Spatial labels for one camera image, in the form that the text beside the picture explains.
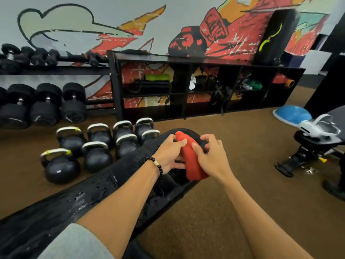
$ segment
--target left hand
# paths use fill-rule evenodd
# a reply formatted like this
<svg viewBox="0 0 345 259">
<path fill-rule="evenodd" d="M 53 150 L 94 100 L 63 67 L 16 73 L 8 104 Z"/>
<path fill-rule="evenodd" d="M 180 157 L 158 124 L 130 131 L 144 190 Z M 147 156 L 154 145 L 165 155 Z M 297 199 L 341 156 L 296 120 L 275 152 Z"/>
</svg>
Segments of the left hand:
<svg viewBox="0 0 345 259">
<path fill-rule="evenodd" d="M 174 134 L 169 135 L 152 156 L 162 166 L 164 173 L 174 168 L 186 169 L 186 164 L 175 163 L 175 160 L 184 161 L 181 155 L 181 147 L 187 144 L 187 139 L 179 142 L 174 142 L 174 140 L 176 140 L 176 136 Z"/>
</svg>

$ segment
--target rubber floor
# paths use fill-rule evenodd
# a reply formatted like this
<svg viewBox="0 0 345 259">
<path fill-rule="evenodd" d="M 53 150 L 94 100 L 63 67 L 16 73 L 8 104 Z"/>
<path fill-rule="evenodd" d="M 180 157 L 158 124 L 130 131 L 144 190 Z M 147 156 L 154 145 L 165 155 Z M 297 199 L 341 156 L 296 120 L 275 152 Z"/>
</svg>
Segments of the rubber floor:
<svg viewBox="0 0 345 259">
<path fill-rule="evenodd" d="M 288 103 L 304 106 L 313 90 L 296 87 Z M 155 123 L 161 132 L 185 127 L 221 139 L 233 173 L 253 199 L 314 258 L 343 258 L 345 254 L 345 203 L 321 187 L 323 179 L 338 181 L 336 158 L 312 166 L 318 173 L 296 171 L 286 178 L 274 163 L 293 154 L 298 144 L 295 129 L 272 116 L 273 108 L 211 115 Z M 89 118 L 112 126 L 114 116 Z M 0 131 L 0 218 L 41 200 L 90 176 L 82 171 L 70 185 L 47 182 L 39 155 L 57 148 L 53 128 L 30 127 Z M 212 179 L 201 181 L 139 238 L 157 259 L 252 258 L 234 209 Z"/>
</svg>

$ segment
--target black punching bag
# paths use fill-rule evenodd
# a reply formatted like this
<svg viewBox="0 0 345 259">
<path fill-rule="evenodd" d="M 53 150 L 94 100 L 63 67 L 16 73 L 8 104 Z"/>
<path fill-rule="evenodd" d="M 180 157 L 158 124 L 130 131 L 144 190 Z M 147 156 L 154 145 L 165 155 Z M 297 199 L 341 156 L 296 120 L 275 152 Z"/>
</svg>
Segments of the black punching bag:
<svg viewBox="0 0 345 259">
<path fill-rule="evenodd" d="M 254 56 L 253 64 L 278 65 L 299 20 L 300 13 L 295 9 L 274 11 Z"/>
</svg>

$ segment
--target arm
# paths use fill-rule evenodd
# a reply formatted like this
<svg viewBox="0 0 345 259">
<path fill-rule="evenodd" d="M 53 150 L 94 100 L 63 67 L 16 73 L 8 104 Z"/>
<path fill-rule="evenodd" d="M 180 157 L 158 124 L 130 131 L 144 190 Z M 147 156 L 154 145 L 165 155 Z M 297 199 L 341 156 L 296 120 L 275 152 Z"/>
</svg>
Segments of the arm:
<svg viewBox="0 0 345 259">
<path fill-rule="evenodd" d="M 164 173 L 172 168 L 185 169 L 185 164 L 175 163 L 175 159 L 187 140 L 173 142 L 174 139 L 175 135 L 170 135 L 153 155 Z M 121 258 L 158 177 L 157 166 L 146 161 L 123 186 L 81 217 L 77 224 L 92 232 L 116 259 Z"/>
<path fill-rule="evenodd" d="M 206 173 L 224 188 L 234 205 L 239 223 L 256 258 L 312 258 L 248 195 L 232 174 L 222 142 L 214 135 L 203 135 L 209 151 L 204 154 L 193 144 L 199 163 Z"/>
</svg>

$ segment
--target weight bench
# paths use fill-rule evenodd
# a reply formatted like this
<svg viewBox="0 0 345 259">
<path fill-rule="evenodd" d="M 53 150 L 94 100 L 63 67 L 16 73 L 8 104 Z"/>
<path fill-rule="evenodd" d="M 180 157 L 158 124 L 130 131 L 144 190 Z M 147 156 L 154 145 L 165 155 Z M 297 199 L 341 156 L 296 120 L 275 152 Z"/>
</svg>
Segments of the weight bench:
<svg viewBox="0 0 345 259">
<path fill-rule="evenodd" d="M 0 220 L 0 257 L 36 258 L 70 223 L 76 222 L 122 186 L 156 152 L 162 142 L 177 131 L 200 145 L 204 141 L 192 130 L 170 130 L 136 149 L 94 176 L 30 205 Z M 172 207 L 197 184 L 185 170 L 173 169 L 155 184 L 140 213 L 131 240 Z"/>
<path fill-rule="evenodd" d="M 275 168 L 285 176 L 293 177 L 293 171 L 296 168 L 314 160 L 325 161 L 327 155 L 332 154 L 340 158 L 340 182 L 336 185 L 325 180 L 323 182 L 323 187 L 330 194 L 345 201 L 345 155 L 342 151 L 335 148 L 339 145 L 345 145 L 345 106 L 338 107 L 327 114 L 332 116 L 332 122 L 340 130 L 340 133 L 334 137 L 320 136 L 313 138 L 306 136 L 303 130 L 297 131 L 294 135 L 294 139 L 301 144 L 300 147 L 297 152 L 286 161 L 276 163 Z M 332 124 L 331 126 L 322 122 L 320 124 L 325 130 L 334 130 Z"/>
</svg>

